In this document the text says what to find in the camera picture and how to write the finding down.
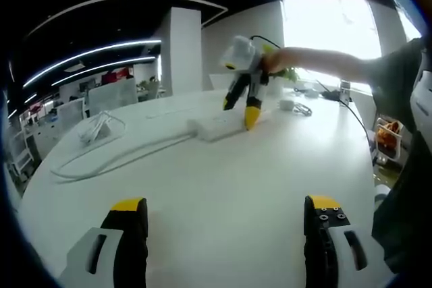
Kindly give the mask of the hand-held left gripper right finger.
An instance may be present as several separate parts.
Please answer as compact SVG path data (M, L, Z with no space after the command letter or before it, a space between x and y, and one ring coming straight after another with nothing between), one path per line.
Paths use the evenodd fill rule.
M305 197L304 236L306 287L387 287L394 279L383 248L332 198Z

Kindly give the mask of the person's right hand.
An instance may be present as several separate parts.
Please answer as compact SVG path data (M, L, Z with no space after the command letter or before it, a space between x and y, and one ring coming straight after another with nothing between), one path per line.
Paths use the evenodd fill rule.
M267 51L261 59L262 70L267 74L278 74L291 66L292 62L287 48Z

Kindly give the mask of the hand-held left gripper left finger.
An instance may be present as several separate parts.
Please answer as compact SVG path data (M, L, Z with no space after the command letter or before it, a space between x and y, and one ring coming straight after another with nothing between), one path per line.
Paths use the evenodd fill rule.
M114 204L100 227L90 228L67 253L62 287L146 287L145 198Z

